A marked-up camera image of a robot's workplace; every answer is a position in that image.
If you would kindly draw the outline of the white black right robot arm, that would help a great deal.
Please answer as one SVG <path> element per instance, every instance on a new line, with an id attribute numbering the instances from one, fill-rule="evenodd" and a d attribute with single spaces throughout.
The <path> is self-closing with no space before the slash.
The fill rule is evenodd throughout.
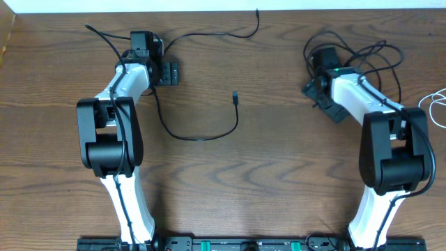
<path id="1" fill-rule="evenodd" d="M 379 250 L 402 202 L 433 185 L 436 158 L 426 114 L 387 98 L 359 68 L 343 64 L 333 46 L 316 49 L 307 60 L 313 75 L 302 92 L 334 122 L 352 116 L 362 127 L 358 167 L 364 192 L 348 225 L 348 244 Z"/>

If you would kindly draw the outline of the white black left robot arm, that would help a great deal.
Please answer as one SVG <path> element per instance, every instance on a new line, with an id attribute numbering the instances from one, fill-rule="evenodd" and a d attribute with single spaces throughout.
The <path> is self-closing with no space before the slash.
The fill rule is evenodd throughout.
<path id="1" fill-rule="evenodd" d="M 140 179 L 144 143 L 135 106 L 162 76 L 164 45 L 150 31 L 133 31 L 130 49 L 118 55 L 115 75 L 94 98 L 77 103 L 84 166 L 106 187 L 121 235 L 80 238 L 78 250 L 166 250 L 146 205 Z"/>

